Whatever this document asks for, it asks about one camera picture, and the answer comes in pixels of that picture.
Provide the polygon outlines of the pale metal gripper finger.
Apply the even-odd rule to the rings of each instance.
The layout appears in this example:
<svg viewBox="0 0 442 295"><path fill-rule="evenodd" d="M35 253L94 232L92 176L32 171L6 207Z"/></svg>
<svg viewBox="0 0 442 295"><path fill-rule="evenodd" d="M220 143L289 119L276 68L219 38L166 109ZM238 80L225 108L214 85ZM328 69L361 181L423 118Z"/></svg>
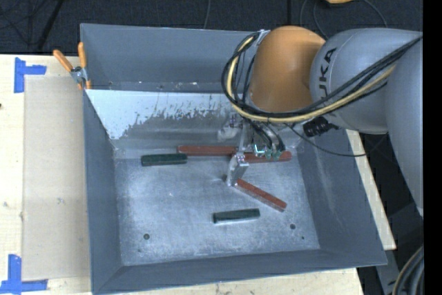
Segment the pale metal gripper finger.
<svg viewBox="0 0 442 295"><path fill-rule="evenodd" d="M235 185L237 181L243 177L244 173L249 167L249 163L245 160L245 155L236 155L237 157L237 167L235 170L235 182L230 183L231 186Z"/></svg>
<svg viewBox="0 0 442 295"><path fill-rule="evenodd" d="M235 175L236 167L237 167L237 157L236 157L236 155L234 155L229 160L229 165L228 165L228 169L227 169L227 175L226 175L226 178L225 178L225 182L226 183L234 183L235 182L234 175Z"/></svg>

